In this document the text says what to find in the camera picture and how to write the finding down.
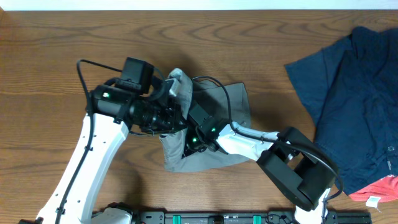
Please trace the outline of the grey shorts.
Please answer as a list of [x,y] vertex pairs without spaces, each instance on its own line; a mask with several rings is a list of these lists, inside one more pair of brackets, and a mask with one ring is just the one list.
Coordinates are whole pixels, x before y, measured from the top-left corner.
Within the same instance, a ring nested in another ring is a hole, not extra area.
[[251,112],[248,93],[243,83],[221,87],[209,80],[193,81],[181,69],[173,69],[169,78],[182,87],[177,95],[187,128],[160,135],[164,150],[165,170],[200,172],[240,164],[248,160],[237,154],[226,154],[216,142],[220,131],[229,126],[229,117],[250,128]]

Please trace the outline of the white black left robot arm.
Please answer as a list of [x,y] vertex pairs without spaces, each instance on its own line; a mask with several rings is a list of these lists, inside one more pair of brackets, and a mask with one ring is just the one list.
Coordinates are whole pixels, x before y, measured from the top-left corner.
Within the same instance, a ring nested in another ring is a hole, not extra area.
[[151,101],[133,88],[97,86],[90,93],[88,113],[67,168],[34,223],[137,223],[139,217],[123,203],[96,213],[95,202],[132,126],[150,136],[184,128],[181,107],[175,102],[180,89],[178,81],[167,80]]

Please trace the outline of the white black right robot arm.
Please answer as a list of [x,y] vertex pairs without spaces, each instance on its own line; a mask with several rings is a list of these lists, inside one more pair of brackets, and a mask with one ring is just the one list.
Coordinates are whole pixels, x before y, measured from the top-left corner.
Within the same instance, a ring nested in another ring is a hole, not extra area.
[[191,106],[187,118],[185,151],[210,151],[239,155],[256,161],[275,186],[296,206],[299,223],[325,223],[325,200],[337,168],[298,129],[262,132],[228,119],[208,114],[199,104]]

